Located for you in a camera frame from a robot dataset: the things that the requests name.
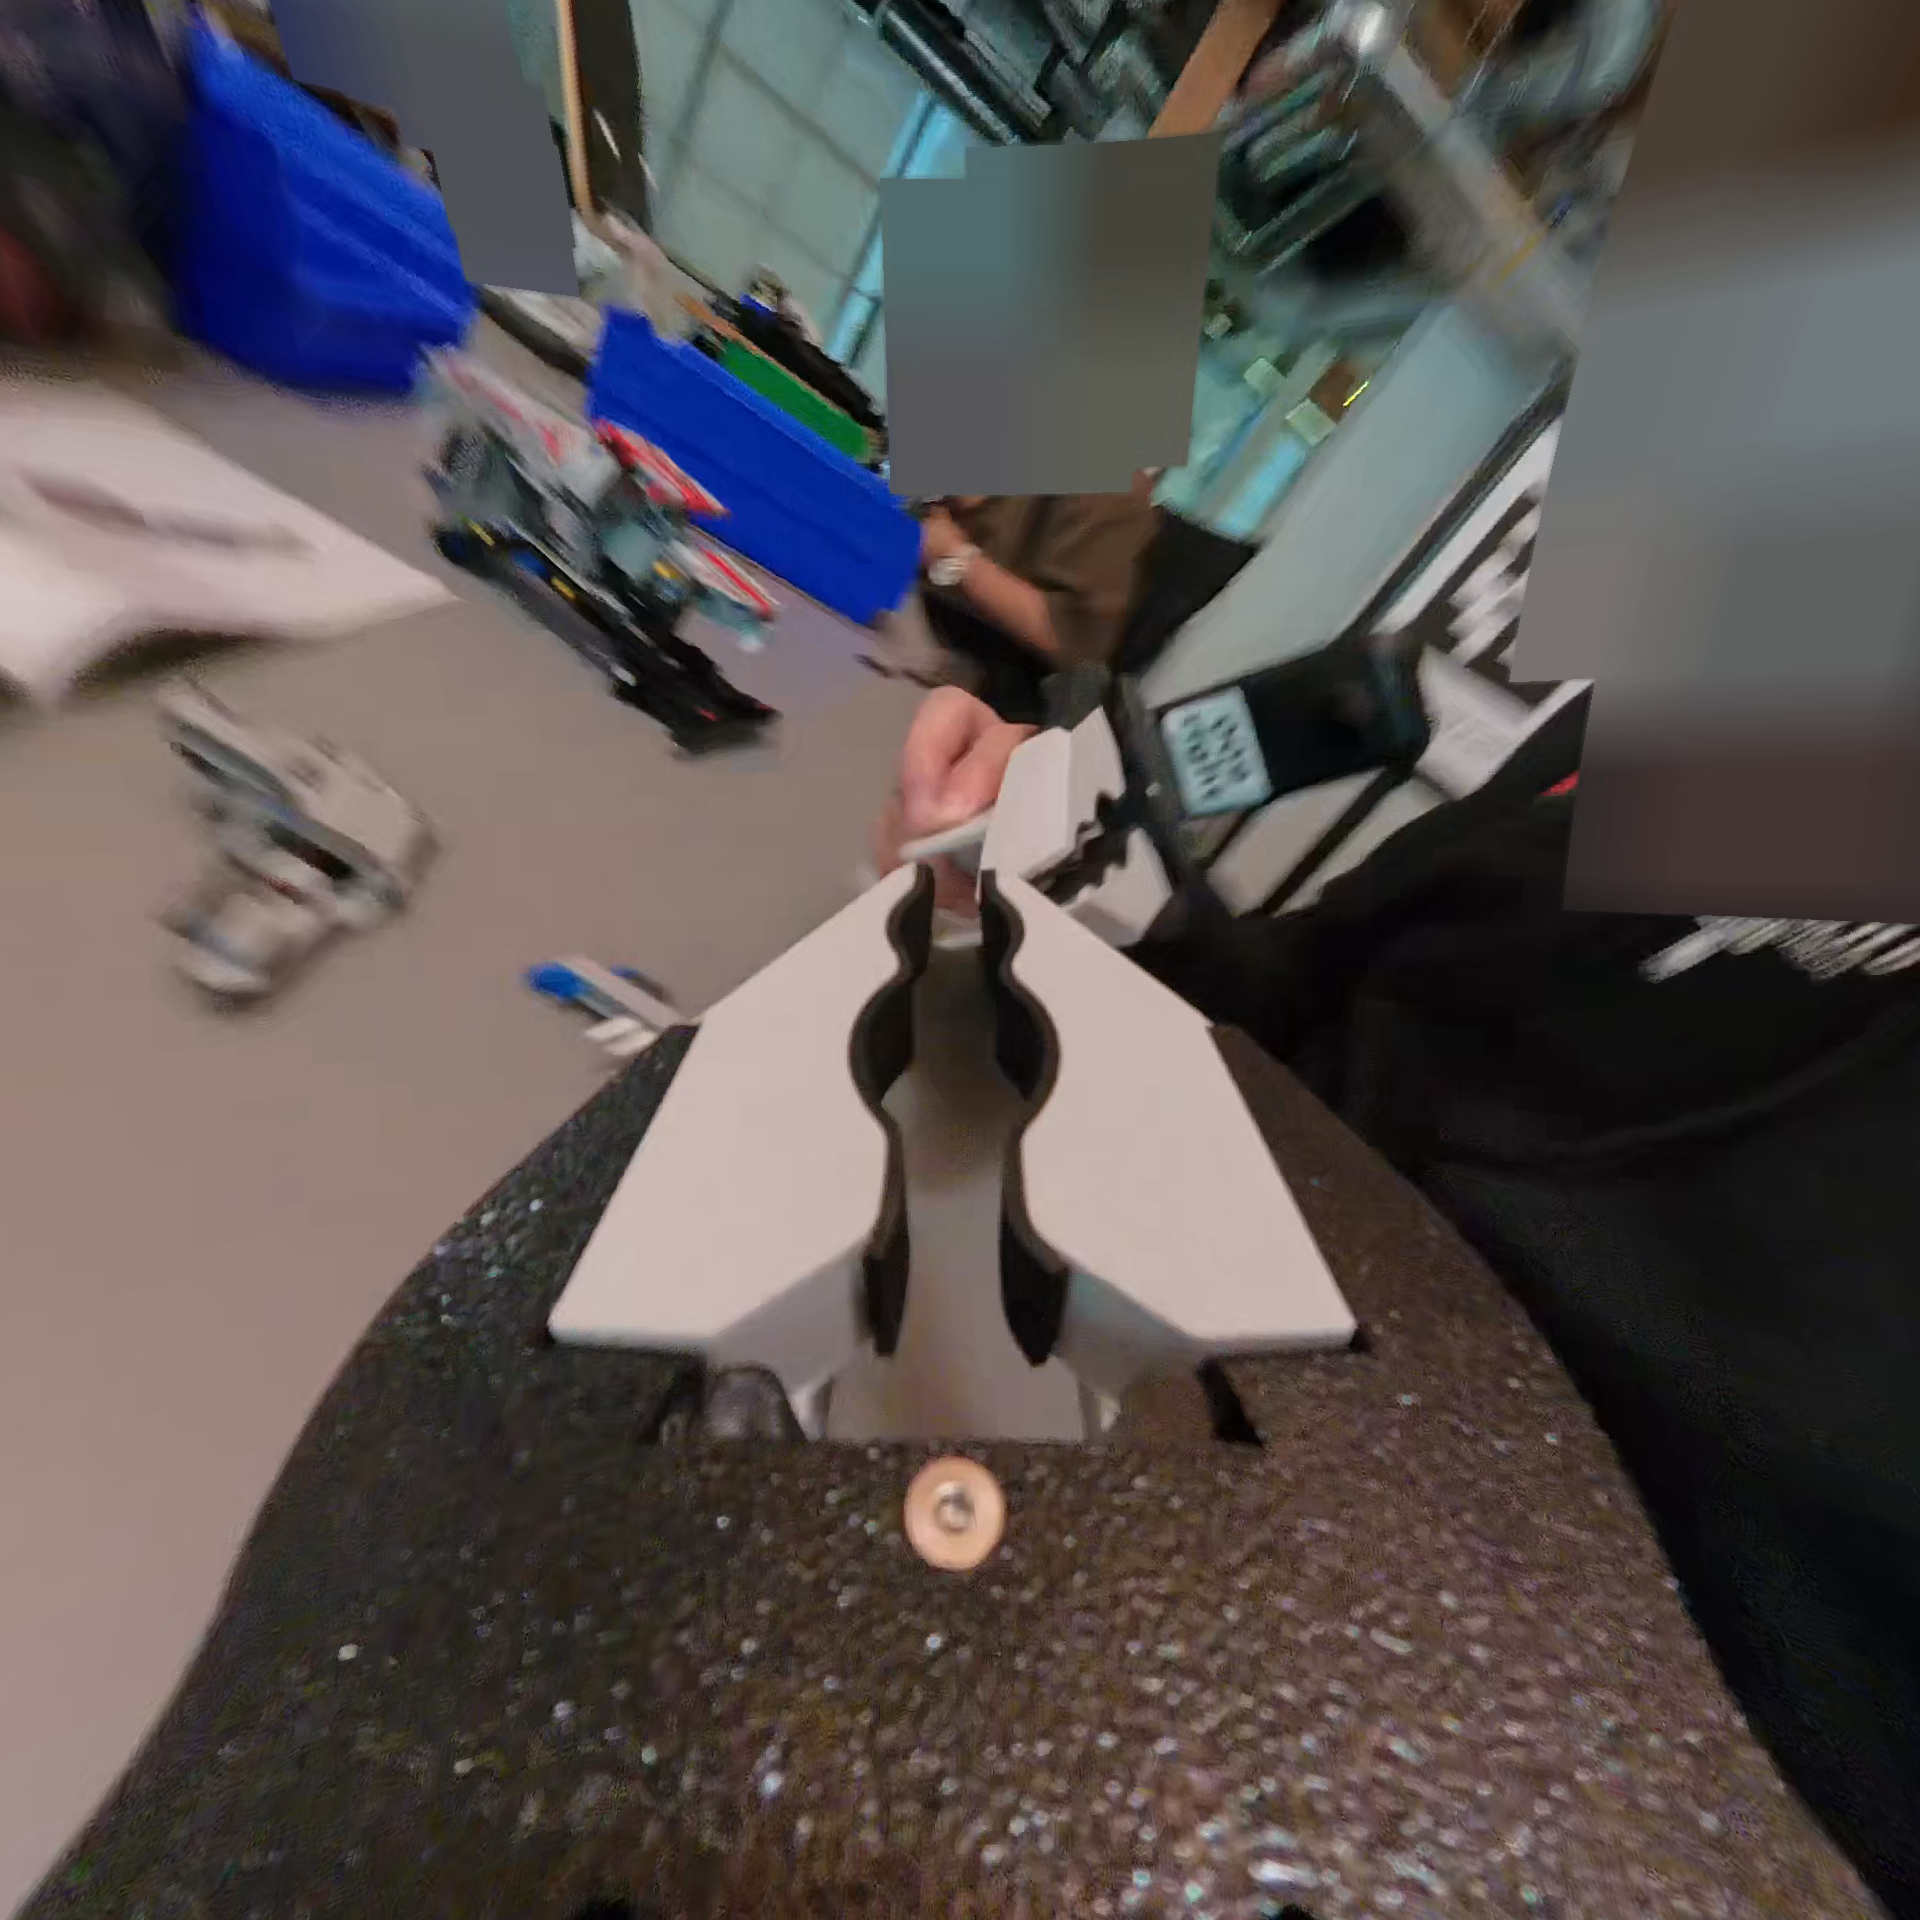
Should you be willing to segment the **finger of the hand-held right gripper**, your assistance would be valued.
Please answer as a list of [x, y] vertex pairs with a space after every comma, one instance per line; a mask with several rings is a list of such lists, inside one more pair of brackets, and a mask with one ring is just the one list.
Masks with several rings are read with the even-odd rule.
[[926, 865], [967, 888], [967, 908], [936, 908], [936, 946], [955, 949], [978, 940], [983, 872], [1021, 879], [1114, 949], [1138, 946], [1172, 902], [1166, 858], [1142, 828], [1078, 828], [1066, 844], [1044, 847], [994, 819], [967, 819], [902, 839], [897, 865]]
[[1114, 716], [1030, 733], [998, 783], [978, 852], [983, 892], [1142, 888], [1142, 783]]

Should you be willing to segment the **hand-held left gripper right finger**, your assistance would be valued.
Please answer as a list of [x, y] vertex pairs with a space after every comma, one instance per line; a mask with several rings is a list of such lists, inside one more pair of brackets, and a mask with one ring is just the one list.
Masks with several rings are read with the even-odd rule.
[[978, 884], [978, 958], [1021, 1097], [998, 1175], [1021, 1359], [1150, 1379], [1344, 1351], [1360, 1315], [1210, 1023], [1021, 879]]

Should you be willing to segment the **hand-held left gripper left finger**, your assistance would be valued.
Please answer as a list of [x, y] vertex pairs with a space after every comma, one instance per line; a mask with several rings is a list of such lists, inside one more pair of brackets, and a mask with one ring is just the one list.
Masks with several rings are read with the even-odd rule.
[[755, 971], [690, 1030], [547, 1336], [706, 1363], [894, 1357], [907, 1180], [889, 1084], [934, 949], [924, 865]]

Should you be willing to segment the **person's right hand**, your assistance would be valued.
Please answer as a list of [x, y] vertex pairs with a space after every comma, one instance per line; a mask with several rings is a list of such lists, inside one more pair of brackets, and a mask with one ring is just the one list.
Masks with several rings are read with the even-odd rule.
[[962, 687], [926, 691], [907, 727], [894, 791], [872, 828], [872, 872], [889, 872], [924, 839], [948, 839], [987, 819], [1024, 738], [1034, 738], [1034, 727], [998, 716]]

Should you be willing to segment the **blue toy pin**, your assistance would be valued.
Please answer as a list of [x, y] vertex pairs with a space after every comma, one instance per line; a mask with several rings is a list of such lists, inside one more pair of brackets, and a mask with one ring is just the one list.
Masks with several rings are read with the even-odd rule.
[[529, 965], [524, 988], [590, 1023], [641, 1023], [652, 1030], [677, 1023], [657, 983], [631, 965], [557, 958]]

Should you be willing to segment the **blue plastic bin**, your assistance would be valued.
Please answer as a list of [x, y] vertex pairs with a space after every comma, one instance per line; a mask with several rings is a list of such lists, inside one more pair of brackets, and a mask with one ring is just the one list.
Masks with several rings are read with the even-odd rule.
[[920, 522], [889, 487], [641, 312], [605, 307], [588, 412], [662, 449], [722, 507], [717, 542], [855, 627], [920, 578]]
[[303, 392], [414, 390], [475, 312], [441, 199], [205, 22], [187, 28], [183, 81], [183, 334]]

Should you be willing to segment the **person's black sweater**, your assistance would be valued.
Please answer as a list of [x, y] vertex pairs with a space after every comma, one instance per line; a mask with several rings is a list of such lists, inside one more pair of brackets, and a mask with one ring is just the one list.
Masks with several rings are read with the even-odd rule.
[[1131, 958], [1518, 1298], [1745, 1721], [1916, 1915], [1916, 931], [1570, 914], [1570, 825], [1426, 815], [1293, 916], [1183, 899]]

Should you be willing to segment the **red grey toy truck model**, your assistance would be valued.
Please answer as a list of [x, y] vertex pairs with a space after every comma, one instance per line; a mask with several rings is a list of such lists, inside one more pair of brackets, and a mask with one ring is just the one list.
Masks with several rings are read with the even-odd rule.
[[775, 599], [706, 532], [722, 515], [677, 460], [617, 424], [568, 418], [466, 349], [422, 355], [435, 411], [422, 470], [439, 559], [532, 609], [609, 691], [706, 756], [755, 745], [775, 709], [682, 637], [706, 615], [761, 649]]

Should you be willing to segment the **grey toy subassembly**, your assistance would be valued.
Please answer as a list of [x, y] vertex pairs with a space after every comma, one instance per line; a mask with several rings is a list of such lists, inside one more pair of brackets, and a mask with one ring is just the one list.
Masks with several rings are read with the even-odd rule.
[[177, 971], [205, 1001], [269, 1001], [325, 946], [419, 899], [439, 832], [361, 756], [251, 720], [195, 678], [155, 712], [211, 832], [200, 884], [165, 916]]

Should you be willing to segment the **open instruction booklet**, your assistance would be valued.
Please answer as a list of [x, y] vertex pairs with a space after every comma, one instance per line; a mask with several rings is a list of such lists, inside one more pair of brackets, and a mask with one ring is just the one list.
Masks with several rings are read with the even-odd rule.
[[439, 578], [146, 406], [74, 383], [2, 390], [2, 696], [61, 706], [153, 637], [333, 642], [445, 599]]

